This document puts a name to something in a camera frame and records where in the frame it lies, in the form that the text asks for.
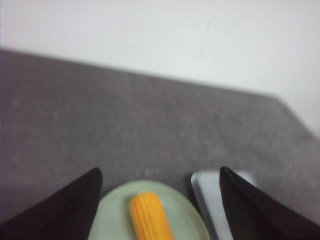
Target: oval plate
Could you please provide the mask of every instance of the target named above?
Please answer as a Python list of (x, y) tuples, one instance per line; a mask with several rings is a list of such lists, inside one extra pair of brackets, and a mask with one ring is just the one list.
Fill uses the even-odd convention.
[(133, 181), (106, 195), (99, 203), (89, 240), (137, 240), (129, 202), (142, 192), (158, 195), (174, 240), (210, 240), (195, 207), (178, 191), (155, 181)]

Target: yellow corn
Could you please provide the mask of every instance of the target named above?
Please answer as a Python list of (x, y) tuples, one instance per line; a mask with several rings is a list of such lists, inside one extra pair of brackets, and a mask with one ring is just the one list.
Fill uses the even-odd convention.
[(153, 192), (132, 198), (130, 214), (138, 240), (174, 240), (165, 211)]

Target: black object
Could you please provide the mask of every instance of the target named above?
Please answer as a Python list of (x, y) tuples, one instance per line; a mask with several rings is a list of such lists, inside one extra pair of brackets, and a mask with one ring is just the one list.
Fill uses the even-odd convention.
[(0, 226), (1, 240), (87, 240), (103, 177), (94, 168), (47, 200)]
[(319, 226), (273, 200), (227, 167), (220, 170), (220, 188), (234, 240), (320, 239)]

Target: phone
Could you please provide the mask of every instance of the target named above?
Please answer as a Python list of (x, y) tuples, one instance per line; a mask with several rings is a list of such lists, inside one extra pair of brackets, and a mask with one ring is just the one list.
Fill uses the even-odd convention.
[[(236, 171), (235, 173), (257, 187), (255, 179), (248, 172)], [(195, 172), (192, 175), (191, 184), (211, 239), (233, 240), (220, 190), (220, 171)]]

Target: table surface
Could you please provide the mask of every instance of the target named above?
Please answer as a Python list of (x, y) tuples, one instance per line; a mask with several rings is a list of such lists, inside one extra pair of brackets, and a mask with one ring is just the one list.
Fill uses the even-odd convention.
[(320, 143), (275, 98), (1, 52), (1, 222), (89, 171), (191, 200), (191, 174), (248, 171), (320, 224)]

